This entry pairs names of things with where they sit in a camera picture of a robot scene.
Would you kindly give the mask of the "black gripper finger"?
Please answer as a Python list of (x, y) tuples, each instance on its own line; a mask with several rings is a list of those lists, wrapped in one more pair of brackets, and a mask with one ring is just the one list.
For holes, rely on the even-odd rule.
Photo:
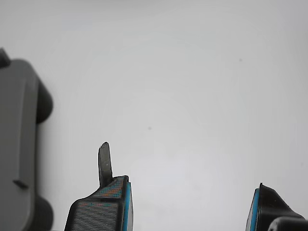
[(246, 231), (307, 231), (308, 220), (293, 211), (272, 188), (262, 183), (255, 189)]
[(99, 188), (70, 207), (66, 231), (133, 231), (129, 177), (113, 177), (109, 143), (98, 151)]

